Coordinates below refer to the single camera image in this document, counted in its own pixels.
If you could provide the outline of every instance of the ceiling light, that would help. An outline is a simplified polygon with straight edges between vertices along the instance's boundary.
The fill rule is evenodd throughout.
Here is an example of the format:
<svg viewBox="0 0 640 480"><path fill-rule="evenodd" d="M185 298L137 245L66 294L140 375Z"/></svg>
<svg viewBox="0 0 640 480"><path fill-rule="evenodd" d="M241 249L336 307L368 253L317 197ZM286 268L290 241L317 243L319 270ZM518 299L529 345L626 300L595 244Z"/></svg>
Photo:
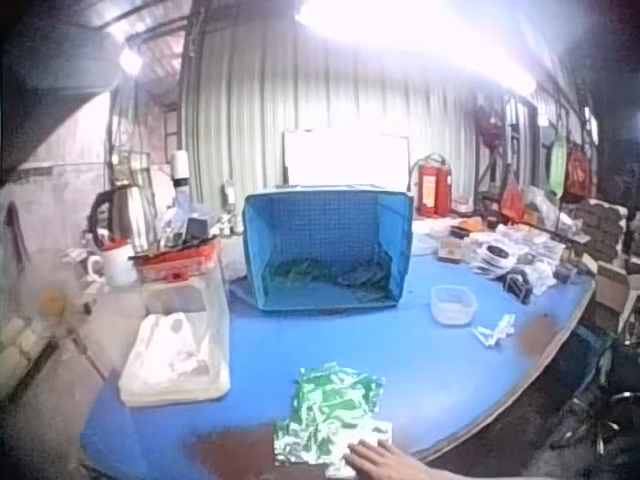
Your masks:
<svg viewBox="0 0 640 480"><path fill-rule="evenodd" d="M442 56L521 95L536 89L535 79L505 50L438 0L307 0L296 19L334 40Z"/></svg>
<svg viewBox="0 0 640 480"><path fill-rule="evenodd" d="M120 66L129 75L138 75L142 68L142 58L129 48L125 48L120 54Z"/></svg>

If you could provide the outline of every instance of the finger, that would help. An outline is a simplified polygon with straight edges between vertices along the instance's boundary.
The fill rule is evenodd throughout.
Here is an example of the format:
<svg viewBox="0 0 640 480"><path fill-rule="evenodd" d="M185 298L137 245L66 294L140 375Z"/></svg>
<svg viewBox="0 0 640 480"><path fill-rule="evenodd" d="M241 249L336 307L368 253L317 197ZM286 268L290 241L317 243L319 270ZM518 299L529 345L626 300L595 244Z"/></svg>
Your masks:
<svg viewBox="0 0 640 480"><path fill-rule="evenodd" d="M365 475L372 476L376 469L375 465L352 453L347 453L344 456L344 461L356 472L364 473Z"/></svg>
<svg viewBox="0 0 640 480"><path fill-rule="evenodd" d="M377 445L374 445L372 443L367 442L366 440L360 440L358 442L358 445L362 445L364 448L370 450L374 455L376 455L378 458L380 458L380 460L384 459L384 457L387 456L387 452L386 451L384 451L383 449L381 449Z"/></svg>
<svg viewBox="0 0 640 480"><path fill-rule="evenodd" d="M373 445L365 445L363 442L360 442L357 445L349 445L349 450L351 450L353 455L364 458L369 463L378 465L382 461L382 456L373 450L373 448L375 448Z"/></svg>
<svg viewBox="0 0 640 480"><path fill-rule="evenodd" d="M390 453L391 455L402 455L402 451L400 449L398 449L395 445L390 444L386 440L379 440L378 445L380 445L380 448L382 448L385 452Z"/></svg>

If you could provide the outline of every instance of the green foil wrapper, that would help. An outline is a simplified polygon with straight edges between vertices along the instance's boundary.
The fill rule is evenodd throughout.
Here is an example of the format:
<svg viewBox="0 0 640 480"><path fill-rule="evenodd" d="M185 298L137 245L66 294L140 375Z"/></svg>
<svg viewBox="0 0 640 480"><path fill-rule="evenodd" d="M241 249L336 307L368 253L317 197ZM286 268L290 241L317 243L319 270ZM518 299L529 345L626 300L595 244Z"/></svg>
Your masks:
<svg viewBox="0 0 640 480"><path fill-rule="evenodd" d="M291 418L274 429L276 463L326 463L331 476L349 476L342 456L361 438L391 440L391 425L372 419L384 379L340 368L301 369Z"/></svg>

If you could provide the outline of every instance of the table edge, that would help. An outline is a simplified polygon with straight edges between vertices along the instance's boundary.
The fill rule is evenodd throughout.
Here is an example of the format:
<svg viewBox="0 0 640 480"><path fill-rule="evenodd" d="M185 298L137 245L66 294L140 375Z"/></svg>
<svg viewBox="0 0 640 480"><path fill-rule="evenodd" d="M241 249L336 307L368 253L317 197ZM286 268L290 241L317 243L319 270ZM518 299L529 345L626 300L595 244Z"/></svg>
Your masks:
<svg viewBox="0 0 640 480"><path fill-rule="evenodd" d="M560 350L560 347L562 347L564 342L566 342L569 338L569 335L571 335L571 332L573 332L576 328L580 317L582 317L587 304L593 296L594 291L595 280L591 279L590 288L585 293L580 304L573 311L567 327L564 328L558 335L556 335L553 342L551 342L547 346L538 362L527 374L527 378L523 382L518 384L515 388L513 388L503 401L501 401L493 410L479 417L464 429L459 430L458 432L450 435L447 438L439 440L429 448L418 450L417 452L412 452L412 455L423 463L434 460L440 455L448 452L452 448L460 445L465 440L471 438L473 435L482 430L482 428L495 420L498 415L504 412L517 398L520 397L520 395L522 395L527 387L529 387L529 385L531 385L533 381L538 378L538 376L540 376L542 371L549 365L549 363L551 363L551 360L553 360L553 358L556 356L556 354Z"/></svg>

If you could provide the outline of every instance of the red fire extinguisher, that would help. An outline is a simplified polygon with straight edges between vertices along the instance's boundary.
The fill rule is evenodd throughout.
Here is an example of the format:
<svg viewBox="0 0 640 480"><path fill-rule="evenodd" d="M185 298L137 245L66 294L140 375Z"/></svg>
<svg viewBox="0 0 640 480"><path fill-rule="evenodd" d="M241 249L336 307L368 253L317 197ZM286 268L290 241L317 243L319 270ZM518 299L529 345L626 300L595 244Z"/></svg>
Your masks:
<svg viewBox="0 0 640 480"><path fill-rule="evenodd" d="M451 168L442 155L432 153L416 162L418 206L422 217L446 217L451 211Z"/></svg>

